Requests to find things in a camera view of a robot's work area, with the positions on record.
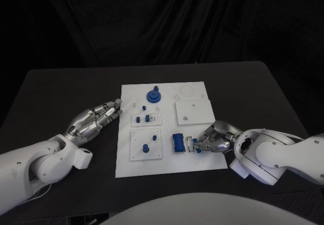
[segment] blue plastic part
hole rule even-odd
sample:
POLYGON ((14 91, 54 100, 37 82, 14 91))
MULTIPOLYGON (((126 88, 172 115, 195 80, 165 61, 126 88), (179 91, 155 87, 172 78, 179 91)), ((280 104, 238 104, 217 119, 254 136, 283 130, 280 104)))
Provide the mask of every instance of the blue plastic part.
MULTIPOLYGON (((192 143, 197 143, 197 139, 195 139, 195 138, 192 139, 192 143)), ((195 149, 195 151, 197 151, 197 153, 199 153, 199 152, 201 152, 201 150, 199 150, 199 149, 195 149)))
POLYGON ((172 144, 174 144, 174 152, 185 152, 182 134, 172 135, 172 144))
POLYGON ((148 148, 148 145, 146 145, 146 144, 143 144, 143 146, 142 146, 142 151, 143 151, 145 153, 148 153, 148 151, 149 151, 149 148, 148 148))
POLYGON ((151 103, 155 103, 159 101, 159 99, 161 99, 161 94, 158 92, 158 87, 153 86, 153 90, 148 91, 148 93, 146 93, 146 100, 151 103))

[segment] black table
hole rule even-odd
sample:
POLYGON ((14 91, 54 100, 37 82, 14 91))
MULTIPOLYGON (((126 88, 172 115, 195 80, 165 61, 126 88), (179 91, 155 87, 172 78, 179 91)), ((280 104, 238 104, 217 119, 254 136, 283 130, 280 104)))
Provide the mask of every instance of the black table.
MULTIPOLYGON (((217 120, 241 129, 266 128, 307 134, 260 62, 45 69, 28 72, 0 130, 0 153, 64 132, 71 118, 120 96, 122 84, 204 81, 217 120)), ((84 148, 87 169, 71 169, 48 193, 15 207, 0 222, 122 211, 155 198, 189 192, 248 196, 316 187, 287 171, 274 186, 241 179, 230 170, 184 172, 115 179, 117 120, 84 148)), ((225 155, 227 163, 233 154, 225 155)))

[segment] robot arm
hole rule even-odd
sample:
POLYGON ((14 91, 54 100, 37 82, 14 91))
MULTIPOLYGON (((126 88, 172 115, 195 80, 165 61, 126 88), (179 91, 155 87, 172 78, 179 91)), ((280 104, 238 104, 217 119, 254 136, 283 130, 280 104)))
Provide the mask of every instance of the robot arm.
POLYGON ((84 110, 63 135, 0 155, 0 215, 25 201, 45 185, 57 182, 71 166, 87 168, 91 153, 79 148, 120 115, 120 100, 84 110))
POLYGON ((243 178, 250 174, 261 183, 273 185, 289 169, 324 185, 324 136, 312 136, 297 143, 290 137, 299 139, 266 129, 241 132, 230 124, 215 121, 194 147, 224 154, 233 150, 235 159, 230 168, 243 178))

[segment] white mounting plate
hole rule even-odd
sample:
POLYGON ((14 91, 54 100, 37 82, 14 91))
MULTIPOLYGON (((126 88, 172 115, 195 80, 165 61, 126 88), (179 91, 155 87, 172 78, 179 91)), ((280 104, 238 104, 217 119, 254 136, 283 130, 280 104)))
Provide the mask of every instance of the white mounting plate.
POLYGON ((175 102, 176 124, 211 124, 214 122, 214 113, 208 100, 175 102))
POLYGON ((161 130, 159 129, 143 129, 132 130, 129 132, 129 160, 146 160, 162 158, 162 147, 161 147, 161 130), (142 145, 148 145, 149 151, 142 151, 142 145))
POLYGON ((123 113, 119 116, 117 151, 115 177, 132 177, 163 173, 181 173, 189 171, 227 169, 224 155, 202 151, 201 153, 174 154, 172 134, 181 133, 182 137, 198 138, 210 124, 176 124, 176 101, 207 100, 207 92, 202 82, 129 84, 120 86, 120 107, 123 113), (161 100, 151 103, 146 100, 146 92, 158 86, 161 100), (135 114, 161 114, 161 125, 149 127, 132 127, 130 116, 135 114), (152 160, 129 160, 130 130, 161 130, 162 158, 152 160))
POLYGON ((161 119, 159 113, 135 114, 130 116, 130 126, 132 127, 156 126, 161 124, 162 124, 162 119, 161 119), (149 122, 145 122, 146 115, 149 115, 149 122))

